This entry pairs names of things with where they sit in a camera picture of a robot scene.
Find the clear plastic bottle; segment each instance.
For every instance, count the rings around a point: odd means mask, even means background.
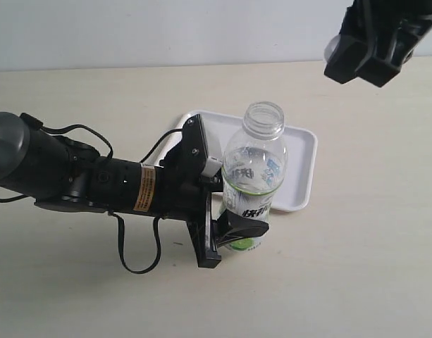
[[[271,102],[251,104],[242,129],[228,142],[223,155],[223,208],[255,220],[268,220],[272,198],[285,178],[288,152],[281,137],[285,117]],[[262,237],[228,244],[235,251],[258,247]]]

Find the white tray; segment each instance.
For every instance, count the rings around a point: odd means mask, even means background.
[[[231,136],[242,127],[242,118],[222,115],[209,111],[191,111],[183,115],[177,128],[181,128],[185,121],[200,114],[205,128],[213,130],[221,142],[222,152]],[[286,126],[283,136],[288,145],[288,169],[282,186],[273,197],[272,208],[280,211],[297,211],[307,206],[313,179],[314,161],[316,158],[316,135],[306,129]],[[154,165],[164,158],[181,140],[181,134],[172,134],[159,152]]]

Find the beige table surface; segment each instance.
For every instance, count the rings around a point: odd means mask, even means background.
[[[159,267],[136,276],[118,261],[113,218],[0,205],[0,337],[432,337],[432,58],[383,89],[322,73],[320,62],[0,73],[0,111],[87,124],[119,158],[140,159],[188,111],[242,115],[263,99],[319,137],[309,205],[273,214],[259,249],[225,252],[215,270],[197,268],[178,221],[161,223]],[[151,221],[127,217],[133,267],[154,257]]]

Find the orange sticker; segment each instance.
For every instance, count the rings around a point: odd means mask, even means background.
[[[141,165],[141,178],[139,195],[137,196],[134,211],[147,212],[153,201],[154,184],[156,183],[156,171],[154,167]]]

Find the white wall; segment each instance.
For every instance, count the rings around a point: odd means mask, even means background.
[[[321,59],[351,4],[0,0],[0,70]],[[432,33],[418,54],[432,54]]]

